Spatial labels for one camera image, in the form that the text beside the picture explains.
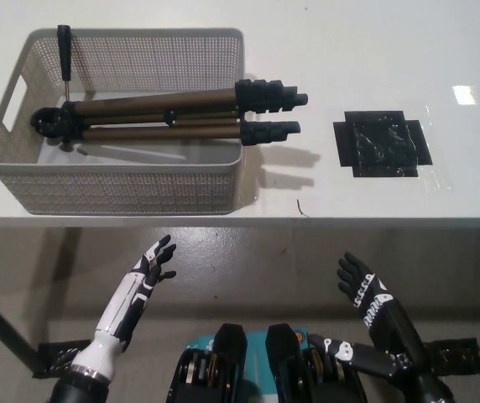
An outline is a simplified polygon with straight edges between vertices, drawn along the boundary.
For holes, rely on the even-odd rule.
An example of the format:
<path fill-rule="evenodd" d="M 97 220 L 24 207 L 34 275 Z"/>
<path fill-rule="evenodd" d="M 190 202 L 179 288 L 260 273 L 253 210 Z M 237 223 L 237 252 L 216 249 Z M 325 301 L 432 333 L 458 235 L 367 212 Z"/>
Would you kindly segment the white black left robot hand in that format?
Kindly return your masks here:
<path fill-rule="evenodd" d="M 177 274 L 174 270 L 164 272 L 162 268 L 176 250 L 176 244 L 170 240 L 167 234 L 143 253 L 123 277 L 97 324 L 96 331 L 118 340 L 123 352 L 132 340 L 155 286 Z"/>

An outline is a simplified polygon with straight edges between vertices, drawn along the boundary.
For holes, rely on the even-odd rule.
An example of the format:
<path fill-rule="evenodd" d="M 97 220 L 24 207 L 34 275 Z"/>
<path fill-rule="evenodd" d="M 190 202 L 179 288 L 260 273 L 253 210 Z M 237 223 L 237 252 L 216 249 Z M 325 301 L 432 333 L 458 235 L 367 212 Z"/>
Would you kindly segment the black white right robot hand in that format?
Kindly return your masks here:
<path fill-rule="evenodd" d="M 383 379 L 413 369 L 429 370 L 418 332 L 380 277 L 350 252 L 338 264 L 338 288 L 352 303 L 373 343 L 351 343 L 314 333 L 308 335 L 308 343 L 345 367 Z"/>

